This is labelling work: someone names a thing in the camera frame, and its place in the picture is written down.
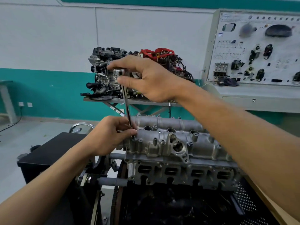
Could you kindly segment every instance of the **circular metal opening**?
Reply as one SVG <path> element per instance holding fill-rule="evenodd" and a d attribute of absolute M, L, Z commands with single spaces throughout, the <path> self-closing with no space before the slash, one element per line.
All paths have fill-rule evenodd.
<path fill-rule="evenodd" d="M 145 126 L 145 127 L 144 127 L 144 130 L 151 131 L 151 130 L 152 130 L 152 127 L 151 127 L 151 126 Z"/>
<path fill-rule="evenodd" d="M 182 151 L 182 149 L 183 149 L 182 143 L 179 142 L 179 141 L 176 141 L 176 142 L 173 144 L 173 149 L 174 149 L 174 151 L 176 151 L 176 152 Z"/>
<path fill-rule="evenodd" d="M 173 133 L 175 133 L 175 132 L 176 132 L 176 130 L 175 130 L 175 129 L 173 129 L 173 128 L 168 128 L 168 129 L 167 129 L 167 131 L 168 131 L 168 132 L 173 132 Z"/>
<path fill-rule="evenodd" d="M 199 132 L 198 132 L 198 131 L 196 131 L 196 130 L 191 130 L 190 132 L 191 132 L 191 134 L 194 134 L 194 133 L 197 133 L 197 134 L 199 134 Z"/>

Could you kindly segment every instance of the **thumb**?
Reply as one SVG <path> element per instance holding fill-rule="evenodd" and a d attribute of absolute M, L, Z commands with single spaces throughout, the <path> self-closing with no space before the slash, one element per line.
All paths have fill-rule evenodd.
<path fill-rule="evenodd" d="M 119 84 L 124 85 L 127 88 L 133 88 L 135 90 L 141 91 L 143 88 L 143 80 L 136 79 L 129 76 L 119 76 L 118 77 Z"/>
<path fill-rule="evenodd" d="M 122 140 L 125 140 L 126 138 L 129 138 L 135 134 L 137 134 L 137 130 L 127 129 L 127 130 L 124 130 L 123 132 L 117 133 L 117 139 L 119 142 L 121 142 Z"/>

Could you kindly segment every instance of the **hand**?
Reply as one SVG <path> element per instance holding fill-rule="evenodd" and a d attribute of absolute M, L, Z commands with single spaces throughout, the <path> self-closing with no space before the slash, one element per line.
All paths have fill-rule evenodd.
<path fill-rule="evenodd" d="M 98 125 L 80 142 L 89 156 L 108 155 L 120 142 L 137 133 L 130 129 L 127 117 L 104 117 Z"/>
<path fill-rule="evenodd" d="M 112 61 L 107 69 L 112 70 L 117 67 L 129 69 L 130 72 L 141 73 L 142 79 L 119 76 L 118 82 L 128 88 L 140 91 L 153 102 L 159 103 L 176 99 L 183 85 L 190 83 L 149 58 L 128 55 Z"/>

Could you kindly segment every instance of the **person's left hand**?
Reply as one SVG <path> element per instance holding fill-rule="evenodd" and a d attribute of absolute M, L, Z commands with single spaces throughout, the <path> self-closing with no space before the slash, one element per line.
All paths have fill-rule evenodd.
<path fill-rule="evenodd" d="M 120 142 L 137 133 L 130 129 L 127 117 L 104 117 L 98 125 L 80 142 L 89 156 L 108 155 Z"/>

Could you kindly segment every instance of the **white wall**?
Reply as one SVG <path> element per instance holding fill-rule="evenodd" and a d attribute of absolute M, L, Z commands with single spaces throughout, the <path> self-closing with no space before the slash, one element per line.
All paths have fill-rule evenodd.
<path fill-rule="evenodd" d="M 200 78 L 213 10 L 8 2 L 0 0 L 0 68 L 90 72 L 88 57 L 97 47 L 98 34 L 99 46 L 172 49 Z"/>

